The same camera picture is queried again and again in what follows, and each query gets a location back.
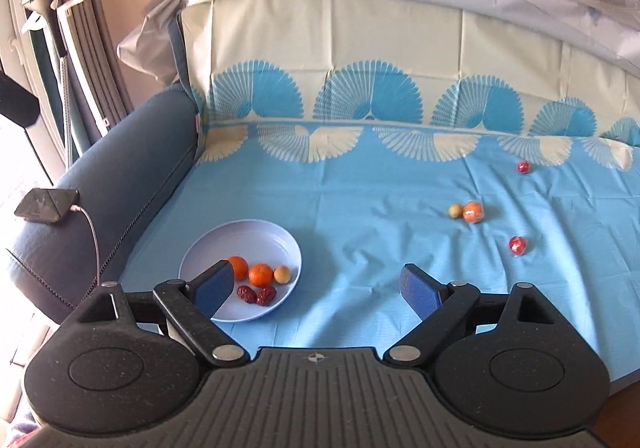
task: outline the white fan pattern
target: white fan pattern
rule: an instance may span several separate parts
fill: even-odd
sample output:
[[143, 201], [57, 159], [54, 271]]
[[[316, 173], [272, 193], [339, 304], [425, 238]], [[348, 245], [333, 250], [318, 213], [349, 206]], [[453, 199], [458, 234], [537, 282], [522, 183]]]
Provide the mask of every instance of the white fan pattern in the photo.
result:
[[248, 137], [246, 125], [218, 126], [209, 129], [201, 162], [219, 161], [237, 152]]
[[339, 157], [358, 142], [361, 127], [321, 126], [309, 133], [299, 124], [258, 124], [260, 145], [283, 161], [311, 163]]
[[452, 161], [476, 149], [481, 136], [434, 133], [408, 128], [374, 127], [383, 144], [394, 152], [418, 161]]
[[569, 158], [568, 137], [498, 137], [498, 144], [521, 159], [539, 166], [559, 166]]
[[588, 137], [580, 141], [589, 157], [606, 168], [627, 171], [633, 165], [633, 148], [628, 144], [602, 137]]

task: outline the charging cable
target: charging cable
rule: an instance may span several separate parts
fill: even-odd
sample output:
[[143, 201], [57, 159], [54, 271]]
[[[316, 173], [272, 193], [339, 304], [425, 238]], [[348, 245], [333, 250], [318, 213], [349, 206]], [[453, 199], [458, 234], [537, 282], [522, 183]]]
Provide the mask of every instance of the charging cable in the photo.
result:
[[76, 204], [72, 204], [69, 208], [71, 211], [75, 211], [77, 213], [82, 213], [86, 219], [89, 221], [89, 226], [91, 227], [91, 234], [94, 235], [94, 246], [95, 246], [95, 287], [100, 285], [100, 250], [98, 250], [98, 237], [95, 234], [94, 223], [91, 220], [91, 217], [86, 212], [82, 206], [78, 206]]

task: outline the smartphone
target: smartphone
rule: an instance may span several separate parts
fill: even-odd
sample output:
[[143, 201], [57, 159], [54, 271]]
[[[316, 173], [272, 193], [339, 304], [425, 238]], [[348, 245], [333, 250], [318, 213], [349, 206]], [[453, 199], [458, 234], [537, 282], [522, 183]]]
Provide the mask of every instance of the smartphone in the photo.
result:
[[54, 224], [64, 217], [78, 200], [78, 190], [33, 188], [14, 211], [28, 222]]

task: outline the white cable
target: white cable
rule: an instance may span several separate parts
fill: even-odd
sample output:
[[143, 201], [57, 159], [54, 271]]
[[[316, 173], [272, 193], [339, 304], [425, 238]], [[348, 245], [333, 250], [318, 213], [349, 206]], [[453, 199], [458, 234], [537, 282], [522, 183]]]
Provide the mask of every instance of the white cable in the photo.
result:
[[98, 287], [98, 285], [100, 285], [100, 250], [98, 249], [98, 237], [95, 234], [94, 223], [92, 222], [89, 214], [82, 206], [73, 204], [69, 209], [71, 209], [71, 211], [83, 213], [86, 219], [89, 221], [89, 226], [91, 226], [91, 234], [94, 235], [95, 246], [95, 287]]
[[58, 90], [60, 91], [60, 99], [62, 100], [62, 121], [65, 131], [65, 166], [69, 170], [74, 161], [74, 148], [71, 137], [71, 113], [69, 101], [69, 68], [66, 62], [67, 57], [60, 58], [60, 82]]

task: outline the white plate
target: white plate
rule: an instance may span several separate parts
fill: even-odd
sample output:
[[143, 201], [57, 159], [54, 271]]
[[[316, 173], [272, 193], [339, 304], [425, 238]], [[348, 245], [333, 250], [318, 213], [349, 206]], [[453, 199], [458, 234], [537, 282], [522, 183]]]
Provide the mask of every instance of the white plate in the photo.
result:
[[284, 302], [298, 283], [302, 268], [300, 247], [286, 229], [267, 221], [227, 222], [212, 229], [196, 240], [184, 255], [179, 276], [191, 281], [217, 261], [230, 256], [241, 256], [249, 268], [257, 263], [268, 264], [273, 269], [286, 265], [291, 270], [291, 281], [286, 285], [273, 283], [276, 298], [267, 307], [240, 300], [236, 290], [250, 284], [248, 280], [236, 281], [233, 293], [213, 315], [213, 321], [248, 322], [264, 316]]

